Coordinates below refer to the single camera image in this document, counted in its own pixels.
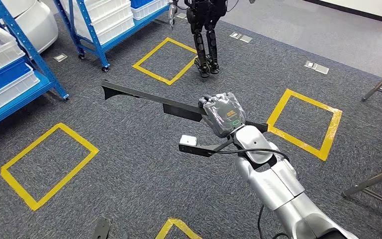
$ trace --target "blue storage bin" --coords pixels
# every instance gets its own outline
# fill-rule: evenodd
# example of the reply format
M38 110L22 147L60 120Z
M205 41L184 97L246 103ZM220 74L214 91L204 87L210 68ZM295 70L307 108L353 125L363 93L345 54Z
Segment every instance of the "blue storage bin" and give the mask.
M0 69L0 88L27 74L30 68L21 57Z
M139 8L151 2L152 0L131 0L132 8Z

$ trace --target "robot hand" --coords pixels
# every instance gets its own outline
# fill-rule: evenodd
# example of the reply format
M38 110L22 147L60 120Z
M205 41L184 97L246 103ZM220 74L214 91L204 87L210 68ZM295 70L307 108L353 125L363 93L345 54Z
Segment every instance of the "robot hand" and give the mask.
M178 12L178 0L169 0L169 26L171 31L175 24L175 14Z
M198 106L204 108L207 113L204 121L220 138L245 124L245 112L232 93L204 96L198 100Z

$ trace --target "blue metal shelving unit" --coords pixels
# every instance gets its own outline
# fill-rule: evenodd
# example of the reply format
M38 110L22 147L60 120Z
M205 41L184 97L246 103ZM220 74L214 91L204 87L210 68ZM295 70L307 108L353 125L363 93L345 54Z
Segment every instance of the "blue metal shelving unit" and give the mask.
M31 89L27 90L26 92L18 96L17 98L15 98L14 100L10 101L5 106L1 107L0 121L4 119L5 117L7 117L8 115L12 114L13 112L17 111L24 105L33 101L35 98L39 97L41 94L45 93L51 88L54 88L56 92L63 99L67 99L69 95L65 92L62 86L59 84L58 80L55 78L52 71L46 65L46 63L44 62L40 54L33 47L31 42L28 40L27 36L25 36L24 32L22 32L21 28L15 22L14 18L9 14L8 10L5 8L5 6L2 4L1 1L0 1L0 19L4 21L5 26L11 32L11 34L14 35L18 43L22 43L24 45L24 49L30 54L32 59L36 62L41 72L43 72L43 73L40 73L39 71L37 71L37 69L34 69L34 74L36 75L37 78L39 78L40 82L34 87L32 87Z
M166 5L165 7L157 10L156 12L148 15L147 17L141 19L141 20L134 20L134 26L127 31L123 32L119 36L115 37L111 41L101 45L97 35L95 28L92 26L92 22L90 20L89 13L87 12L86 5L84 4L84 0L76 0L78 3L78 6L80 8L81 14L83 15L84 21L86 22L87 28L90 32L90 36L92 37L92 41L88 40L87 38L80 36L76 33L75 27L74 27L74 13L73 13L73 0L69 0L69 17L67 16L67 13L65 12L64 8L62 7L60 0L53 0L55 2L56 7L58 8L59 13L61 14L61 17L65 23L65 26L67 27L70 36L74 42L74 44L77 47L77 51L79 54L80 59L84 59L85 57L85 51L92 53L96 55L98 58L100 58L101 65L102 65L102 71L107 72L109 69L109 63L106 59L105 52L116 46L118 43L122 42L124 39L147 25L149 22L153 21L157 16L162 14L163 12L167 11L169 9L169 5ZM91 49L87 46L84 46L81 43L81 40L92 44L95 49Z

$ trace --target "robot leg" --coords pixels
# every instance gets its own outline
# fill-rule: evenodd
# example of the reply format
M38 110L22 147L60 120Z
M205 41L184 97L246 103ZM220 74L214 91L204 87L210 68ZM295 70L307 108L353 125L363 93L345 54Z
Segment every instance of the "robot leg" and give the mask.
M201 35L203 23L197 21L192 10L187 10L188 22L191 24L191 31L194 35L195 48L197 49L198 58L194 60L194 64L197 66L200 76L203 78L209 77L210 68L205 57L204 42Z
M210 57L208 63L210 66L210 73L218 74L220 72L219 64L217 63L217 45L216 45L216 34L214 29L209 25L209 29L206 32L207 43L208 43L208 52Z

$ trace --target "transparent plastic wrap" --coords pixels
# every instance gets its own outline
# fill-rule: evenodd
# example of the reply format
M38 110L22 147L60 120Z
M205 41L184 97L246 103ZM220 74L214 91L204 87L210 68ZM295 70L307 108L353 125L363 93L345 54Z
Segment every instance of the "transparent plastic wrap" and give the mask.
M230 92L201 98L199 104L207 113L203 119L220 138L245 124L245 112Z

